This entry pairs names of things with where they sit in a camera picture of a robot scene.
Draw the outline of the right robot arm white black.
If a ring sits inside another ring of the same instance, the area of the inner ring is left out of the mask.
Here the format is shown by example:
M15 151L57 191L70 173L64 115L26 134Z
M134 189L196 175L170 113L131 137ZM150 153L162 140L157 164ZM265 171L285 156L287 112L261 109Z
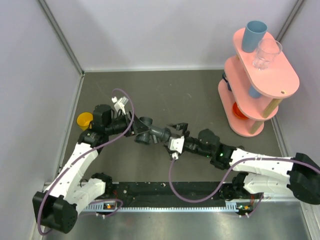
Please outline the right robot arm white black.
M275 194L293 196L311 205L320 203L320 167L306 154L275 157L252 153L221 143L208 128L191 137L187 123L171 125L181 135L165 128L160 140L175 162L183 152L204 156L228 173L238 174L231 183L218 185L217 192L227 200L246 199L250 195Z

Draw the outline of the grey plastic pipe fitting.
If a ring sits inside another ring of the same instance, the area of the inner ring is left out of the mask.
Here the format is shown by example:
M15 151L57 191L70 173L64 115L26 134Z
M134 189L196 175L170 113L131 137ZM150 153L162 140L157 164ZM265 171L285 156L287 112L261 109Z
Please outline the grey plastic pipe fitting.
M153 119L149 117L140 117L139 121L148 127L147 131L138 134L134 141L139 144L149 145L151 140L154 144L159 142L167 143L172 136L171 131L165 127L160 128L153 125Z

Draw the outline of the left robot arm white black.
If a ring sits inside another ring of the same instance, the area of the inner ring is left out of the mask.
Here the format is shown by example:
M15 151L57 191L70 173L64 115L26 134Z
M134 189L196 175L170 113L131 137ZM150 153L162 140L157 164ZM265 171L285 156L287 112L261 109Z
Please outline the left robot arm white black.
M46 235L42 227L69 233L88 205L100 196L106 199L113 194L114 187L108 183L108 176L101 173L93 175L85 186L79 186L91 163L112 143L111 136L138 137L150 131L151 121L144 122L133 111L125 111L122 103L115 107L112 109L107 104L95 107L61 172L43 192L33 196L35 220L42 236Z

